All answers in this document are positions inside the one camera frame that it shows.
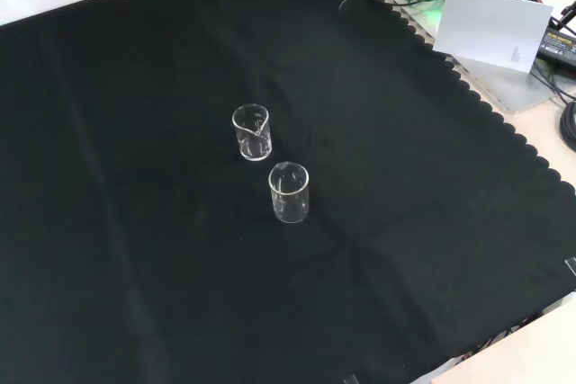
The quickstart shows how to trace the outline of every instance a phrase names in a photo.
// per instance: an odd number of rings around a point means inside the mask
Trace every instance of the electronics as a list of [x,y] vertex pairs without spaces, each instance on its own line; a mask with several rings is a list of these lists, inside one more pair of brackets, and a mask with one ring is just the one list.
[[536,57],[576,72],[576,38],[549,27]]

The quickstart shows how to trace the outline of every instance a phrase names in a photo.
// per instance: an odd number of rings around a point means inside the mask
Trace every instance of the white card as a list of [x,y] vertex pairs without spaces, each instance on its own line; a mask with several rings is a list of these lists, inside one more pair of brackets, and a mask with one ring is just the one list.
[[552,10],[527,0],[445,0],[434,50],[529,72]]

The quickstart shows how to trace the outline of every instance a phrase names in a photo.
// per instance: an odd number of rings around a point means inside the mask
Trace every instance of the black power supply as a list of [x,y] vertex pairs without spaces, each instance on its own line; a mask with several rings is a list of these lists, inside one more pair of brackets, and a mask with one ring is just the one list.
[[562,69],[576,71],[576,39],[549,27],[536,57]]

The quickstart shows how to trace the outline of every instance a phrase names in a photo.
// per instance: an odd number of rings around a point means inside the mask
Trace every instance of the clear tape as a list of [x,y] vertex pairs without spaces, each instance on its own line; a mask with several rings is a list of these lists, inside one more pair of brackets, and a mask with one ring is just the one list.
[[344,384],[360,384],[355,375],[350,375],[344,380]]
[[566,265],[568,266],[568,268],[570,270],[572,270],[572,273],[574,273],[574,276],[576,276],[576,258],[572,257],[572,258],[568,258],[565,261]]

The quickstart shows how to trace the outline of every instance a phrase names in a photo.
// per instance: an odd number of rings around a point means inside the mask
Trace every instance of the black cloth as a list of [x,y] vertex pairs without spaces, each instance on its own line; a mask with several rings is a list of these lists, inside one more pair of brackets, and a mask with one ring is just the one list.
[[[3,383],[404,383],[574,289],[573,188],[397,14],[342,1],[1,30]],[[271,114],[260,163],[243,103]],[[283,160],[311,178],[294,226]]]

